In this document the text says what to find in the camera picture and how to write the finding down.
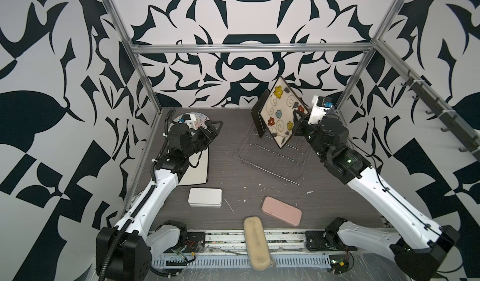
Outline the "round speckled plate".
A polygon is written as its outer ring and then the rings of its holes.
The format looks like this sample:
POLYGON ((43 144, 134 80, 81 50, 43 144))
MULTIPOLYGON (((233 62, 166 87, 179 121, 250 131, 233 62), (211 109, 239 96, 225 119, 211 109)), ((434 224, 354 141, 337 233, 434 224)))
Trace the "round speckled plate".
POLYGON ((205 127, 206 121, 209 117, 200 112, 187 112, 177 116, 171 122, 171 126, 174 123, 186 124, 190 129, 197 130, 199 127, 205 127))

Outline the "white square plate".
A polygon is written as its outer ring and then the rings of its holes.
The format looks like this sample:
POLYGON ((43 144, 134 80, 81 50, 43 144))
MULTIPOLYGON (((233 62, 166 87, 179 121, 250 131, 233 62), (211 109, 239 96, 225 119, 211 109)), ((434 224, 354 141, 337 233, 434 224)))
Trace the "white square plate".
POLYGON ((187 168, 186 173, 179 181, 178 186, 194 186, 202 185, 208 181, 208 168, 209 168, 209 149, 205 151, 195 153, 189 158, 191 165, 187 168))

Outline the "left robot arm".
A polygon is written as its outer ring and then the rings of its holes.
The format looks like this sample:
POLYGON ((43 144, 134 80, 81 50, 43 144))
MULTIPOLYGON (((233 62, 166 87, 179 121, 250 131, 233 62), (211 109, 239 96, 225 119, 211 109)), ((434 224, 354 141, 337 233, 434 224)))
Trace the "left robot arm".
POLYGON ((151 161, 150 181, 131 208, 113 227, 104 227, 96 237, 96 274, 99 280, 144 280, 148 273, 176 277, 178 269, 159 270, 153 258, 168 250, 181 250, 187 241, 184 223, 168 220, 155 232, 151 226, 170 193, 185 173, 195 168, 190 158, 202 155, 220 134, 221 120, 199 122, 184 115, 172 120, 171 109, 164 122, 164 143, 151 161))

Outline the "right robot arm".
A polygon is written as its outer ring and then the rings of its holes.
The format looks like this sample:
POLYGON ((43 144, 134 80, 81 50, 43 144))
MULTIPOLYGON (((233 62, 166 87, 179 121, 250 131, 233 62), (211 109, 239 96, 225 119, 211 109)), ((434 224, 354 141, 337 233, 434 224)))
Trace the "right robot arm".
POLYGON ((360 153, 347 146, 348 129, 327 113, 293 112, 292 133, 304 137, 327 171, 366 199, 395 229, 387 233, 336 218, 325 231, 345 246, 376 253, 394 262, 413 280, 441 277, 442 263, 460 235, 450 225, 427 218, 395 191, 360 153))

